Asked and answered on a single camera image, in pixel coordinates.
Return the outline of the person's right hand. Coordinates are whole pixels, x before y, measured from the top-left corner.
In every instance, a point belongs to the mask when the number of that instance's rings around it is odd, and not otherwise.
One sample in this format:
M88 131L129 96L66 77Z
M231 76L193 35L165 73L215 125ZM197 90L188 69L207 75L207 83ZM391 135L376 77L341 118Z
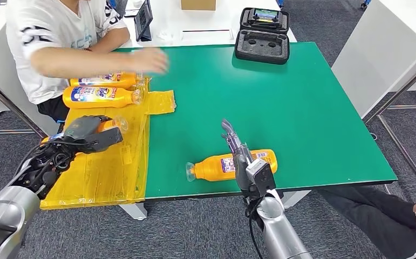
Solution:
M168 56L160 48L147 47L134 51L128 69L142 73L165 74L169 68Z

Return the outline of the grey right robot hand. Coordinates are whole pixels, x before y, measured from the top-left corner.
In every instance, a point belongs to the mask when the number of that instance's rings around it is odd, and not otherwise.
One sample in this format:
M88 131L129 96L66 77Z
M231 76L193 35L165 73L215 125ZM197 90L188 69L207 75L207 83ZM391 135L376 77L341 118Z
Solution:
M236 183L241 192L247 196L250 193L251 183L247 176L246 168L248 166L248 160L251 159L251 153L246 144L243 144L240 141L237 133L228 120L222 119L221 127L225 130L225 134L222 134L222 137L226 140L233 155Z

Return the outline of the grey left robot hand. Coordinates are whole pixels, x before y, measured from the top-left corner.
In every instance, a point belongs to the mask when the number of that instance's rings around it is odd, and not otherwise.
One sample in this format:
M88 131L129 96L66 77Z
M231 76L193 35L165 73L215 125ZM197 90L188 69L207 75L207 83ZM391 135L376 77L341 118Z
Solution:
M84 115L74 119L64 130L62 140L76 142L100 132L100 126L112 118L105 115Z

